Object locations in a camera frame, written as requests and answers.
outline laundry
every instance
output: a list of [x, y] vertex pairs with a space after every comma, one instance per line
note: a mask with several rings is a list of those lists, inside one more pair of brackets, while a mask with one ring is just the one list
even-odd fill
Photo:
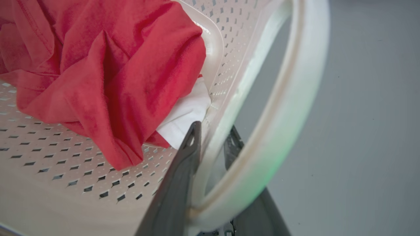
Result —
[[92, 138], [117, 170], [145, 142], [168, 147], [156, 128], [205, 59], [202, 30], [170, 0], [3, 0], [0, 27], [18, 109]]
[[197, 79], [192, 91], [180, 98], [156, 131], [175, 149], [179, 149], [191, 124], [203, 121], [211, 104], [203, 77]]

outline white cloth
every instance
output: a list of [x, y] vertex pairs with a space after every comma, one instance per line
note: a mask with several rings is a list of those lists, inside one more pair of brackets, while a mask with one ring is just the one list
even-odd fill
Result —
[[195, 82], [187, 96], [178, 99], [156, 131], [175, 149], [179, 149], [191, 124], [203, 121], [211, 103], [203, 77]]

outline gray floor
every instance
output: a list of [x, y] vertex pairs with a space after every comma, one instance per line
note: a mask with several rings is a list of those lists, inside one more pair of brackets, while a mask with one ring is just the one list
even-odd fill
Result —
[[[420, 235], [420, 1], [331, 1], [331, 45], [307, 123], [269, 184], [294, 236]], [[236, 126], [247, 140], [282, 30]]]

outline red cloth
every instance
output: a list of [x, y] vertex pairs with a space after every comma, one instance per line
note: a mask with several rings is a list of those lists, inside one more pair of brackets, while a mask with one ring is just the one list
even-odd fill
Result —
[[17, 106], [92, 140], [117, 170], [191, 92], [202, 30], [169, 0], [0, 0], [0, 79]]

